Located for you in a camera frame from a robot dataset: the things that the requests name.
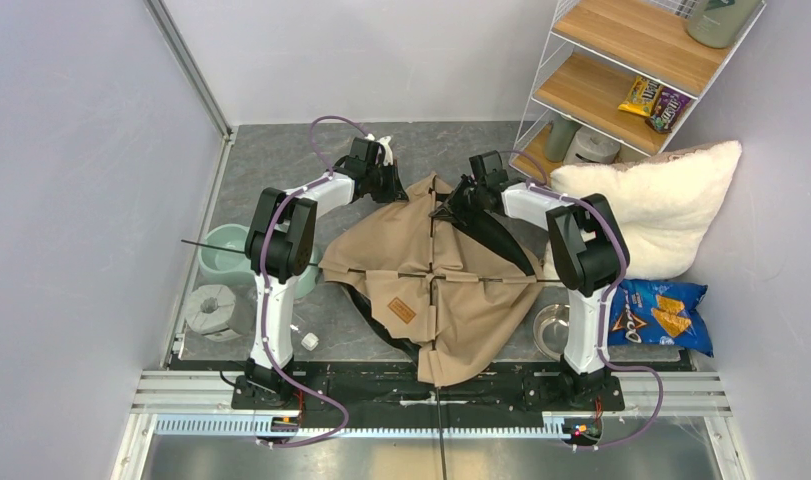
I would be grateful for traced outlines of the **tan fabric pet tent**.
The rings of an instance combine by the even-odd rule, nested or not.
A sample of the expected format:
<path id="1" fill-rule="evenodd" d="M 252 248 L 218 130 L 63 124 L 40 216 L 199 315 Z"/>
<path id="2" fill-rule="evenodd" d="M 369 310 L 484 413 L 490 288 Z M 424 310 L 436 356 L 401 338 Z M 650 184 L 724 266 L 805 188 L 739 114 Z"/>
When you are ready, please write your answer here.
<path id="1" fill-rule="evenodd" d="M 452 186 L 436 173 L 412 184 L 327 247 L 328 282 L 348 285 L 394 340 L 417 347 L 417 378 L 435 386 L 483 371 L 524 320 L 545 283 L 529 250 L 531 275 L 430 213 Z"/>

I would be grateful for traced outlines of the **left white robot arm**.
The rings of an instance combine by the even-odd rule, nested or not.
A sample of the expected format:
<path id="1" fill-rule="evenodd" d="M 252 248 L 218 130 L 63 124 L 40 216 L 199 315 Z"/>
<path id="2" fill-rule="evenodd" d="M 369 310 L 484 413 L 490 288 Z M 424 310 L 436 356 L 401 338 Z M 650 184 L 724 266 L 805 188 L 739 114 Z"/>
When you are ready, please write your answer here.
<path id="1" fill-rule="evenodd" d="M 368 195 L 377 203 L 405 201 L 390 136 L 368 134 L 319 178 L 289 190 L 264 189 L 244 252 L 257 290 L 255 340 L 242 380 L 271 408 L 288 405 L 295 383 L 291 318 L 299 277 L 311 262 L 317 220 Z"/>

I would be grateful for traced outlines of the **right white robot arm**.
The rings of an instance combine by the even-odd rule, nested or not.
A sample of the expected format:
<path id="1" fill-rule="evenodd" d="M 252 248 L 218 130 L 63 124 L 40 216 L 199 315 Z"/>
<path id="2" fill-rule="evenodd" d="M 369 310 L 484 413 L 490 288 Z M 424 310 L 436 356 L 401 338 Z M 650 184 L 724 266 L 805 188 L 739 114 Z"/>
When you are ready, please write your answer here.
<path id="1" fill-rule="evenodd" d="M 614 291 L 630 255 L 608 200 L 556 193 L 533 180 L 513 180 L 497 151 L 471 157 L 461 178 L 432 212 L 528 275 L 534 267 L 496 220 L 502 215 L 544 230 L 559 281 L 570 300 L 569 336 L 561 357 L 569 375 L 558 382 L 560 400 L 582 409 L 599 392 L 595 380 L 609 361 L 605 331 Z"/>

